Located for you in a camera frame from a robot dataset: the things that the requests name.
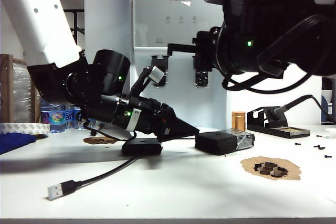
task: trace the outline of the white robotic arm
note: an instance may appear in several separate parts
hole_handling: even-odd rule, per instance
[[[79,59],[60,0],[2,0],[24,49],[28,66],[55,63],[64,67]]]

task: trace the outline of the white tape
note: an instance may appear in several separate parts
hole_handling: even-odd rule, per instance
[[[136,124],[138,123],[139,117],[141,114],[141,110],[136,108],[133,109],[130,121],[128,122],[126,131],[134,131]]]
[[[48,134],[50,125],[45,123],[0,123],[0,134],[24,133],[24,134]]]

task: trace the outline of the white table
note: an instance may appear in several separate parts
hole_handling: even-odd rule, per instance
[[[91,178],[127,160],[122,143],[84,143],[88,131],[52,134],[0,156],[2,223],[336,223],[336,138],[316,137],[332,126],[302,127],[310,137],[254,132],[254,148],[226,156],[198,151],[194,140],[165,142],[160,156],[49,201],[47,187]],[[317,144],[326,148],[313,148]],[[292,161],[301,167],[301,180],[247,173],[240,161],[254,156]]]

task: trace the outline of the cardboard piece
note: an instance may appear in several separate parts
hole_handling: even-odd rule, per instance
[[[259,171],[255,170],[255,165],[261,164],[261,163],[274,163],[277,164],[278,167],[284,168],[287,170],[287,174],[283,177],[272,177],[270,175],[263,175],[260,174]],[[240,162],[244,168],[245,171],[248,173],[251,173],[253,175],[261,176],[264,178],[272,179],[272,180],[278,180],[278,179],[286,179],[286,180],[300,180],[300,167],[293,164],[291,161],[281,158],[271,158],[271,157],[251,157],[248,159],[244,159]]]
[[[83,141],[88,144],[114,144],[117,140],[105,136],[94,136],[84,138]]]

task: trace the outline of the bottle label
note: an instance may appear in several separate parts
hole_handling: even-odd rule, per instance
[[[77,117],[77,114],[78,114],[79,112],[80,112],[80,109],[74,109],[74,117],[73,117],[73,120],[76,121],[76,122],[78,122],[76,117]]]
[[[64,111],[41,111],[41,122],[48,123],[50,125],[65,124],[65,112]]]
[[[68,122],[73,122],[75,117],[73,116],[73,109],[65,110],[65,120]]]

